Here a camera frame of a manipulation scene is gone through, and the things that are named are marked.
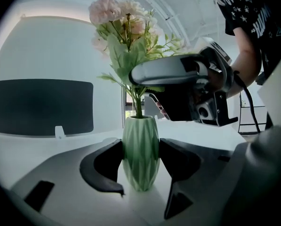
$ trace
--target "black cable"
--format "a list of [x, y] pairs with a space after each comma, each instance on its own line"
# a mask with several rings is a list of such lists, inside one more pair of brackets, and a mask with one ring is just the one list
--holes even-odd
[[258, 127], [258, 122], [257, 122], [257, 119], [256, 119], [256, 117], [255, 117], [254, 107], [253, 107], [253, 100], [252, 100], [251, 94], [250, 94], [249, 90], [247, 89], [247, 86], [245, 85], [245, 83], [244, 83], [244, 82], [241, 80], [241, 78], [238, 76], [238, 74], [239, 74], [240, 72], [239, 72], [239, 71], [234, 71], [233, 73], [234, 73], [234, 81], [235, 81], [239, 86], [241, 86], [241, 87], [244, 89], [244, 91], [245, 91], [245, 93], [246, 93], [246, 95], [247, 95], [247, 97], [248, 97], [249, 104], [250, 104], [251, 115], [252, 115], [252, 118], [253, 118], [253, 120], [254, 120], [254, 124], [255, 124], [255, 126], [256, 126], [256, 128], [257, 128], [257, 132], [260, 133], [261, 131], [260, 131], [259, 127]]

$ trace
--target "white curved wall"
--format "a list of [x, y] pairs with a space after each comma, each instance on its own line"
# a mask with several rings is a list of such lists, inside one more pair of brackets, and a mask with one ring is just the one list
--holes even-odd
[[122, 127], [120, 86], [98, 79], [111, 72], [91, 47], [95, 28], [85, 22], [55, 17], [21, 19], [0, 50], [0, 81], [63, 79], [94, 85], [93, 133]]
[[89, 22], [88, 6], [95, 0], [16, 0], [0, 21], [0, 49], [22, 17], [61, 16]]

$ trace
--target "robotic arm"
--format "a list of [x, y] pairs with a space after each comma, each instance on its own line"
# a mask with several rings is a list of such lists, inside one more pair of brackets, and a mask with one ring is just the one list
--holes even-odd
[[[203, 124], [224, 126], [234, 123], [229, 119], [226, 93], [233, 84], [234, 74], [229, 66], [229, 56], [210, 38], [201, 38], [199, 53], [172, 56], [149, 61], [136, 66], [129, 79], [135, 85], [165, 87], [164, 92], [147, 90], [147, 95], [160, 102], [172, 121], [196, 121]], [[223, 87], [212, 91], [208, 69], [221, 71]], [[202, 94], [197, 104], [194, 91]]]

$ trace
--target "pink flower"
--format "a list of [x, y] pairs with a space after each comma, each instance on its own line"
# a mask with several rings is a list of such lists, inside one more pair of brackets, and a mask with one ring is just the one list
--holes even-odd
[[97, 0], [90, 5], [89, 15], [94, 25], [121, 19], [119, 3], [117, 0]]
[[150, 34], [157, 35], [159, 37], [164, 35], [163, 29], [156, 24], [149, 29], [149, 32]]
[[134, 0], [122, 0], [119, 2], [121, 16], [125, 17], [127, 14], [134, 16], [144, 16], [145, 10], [141, 7], [139, 2]]
[[145, 22], [141, 19], [138, 19], [134, 23], [131, 23], [131, 32], [132, 34], [142, 34], [145, 32]]
[[100, 37], [98, 33], [92, 38], [91, 43], [94, 48], [102, 53], [103, 57], [109, 57], [108, 42]]
[[145, 11], [145, 13], [144, 13], [144, 20], [146, 23], [150, 22], [151, 26], [154, 26], [155, 24], [157, 24], [157, 19], [153, 17], [151, 12], [148, 12], [148, 11]]

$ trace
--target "faceted vase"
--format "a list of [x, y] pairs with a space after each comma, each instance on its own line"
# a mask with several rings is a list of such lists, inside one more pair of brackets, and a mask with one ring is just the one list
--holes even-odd
[[136, 191], [149, 190], [159, 169], [159, 138], [153, 117], [128, 117], [122, 136], [123, 168]]

